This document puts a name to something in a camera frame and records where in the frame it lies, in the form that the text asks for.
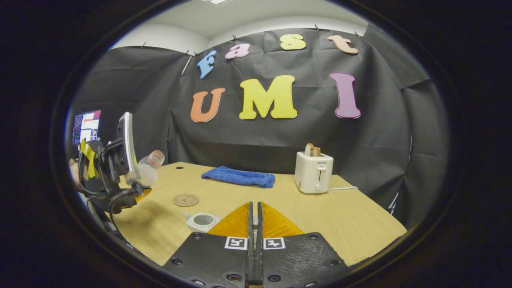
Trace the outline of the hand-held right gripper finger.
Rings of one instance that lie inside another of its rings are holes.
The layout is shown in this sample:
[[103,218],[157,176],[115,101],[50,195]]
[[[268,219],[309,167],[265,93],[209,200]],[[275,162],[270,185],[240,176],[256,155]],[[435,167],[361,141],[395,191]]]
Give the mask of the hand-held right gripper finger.
[[163,268],[194,287],[247,288],[254,260],[251,201],[240,206],[237,227],[243,235],[232,231],[224,235],[192,232],[163,265]]
[[321,233],[302,232],[263,202],[258,218],[256,262],[264,288],[320,288],[350,272]]

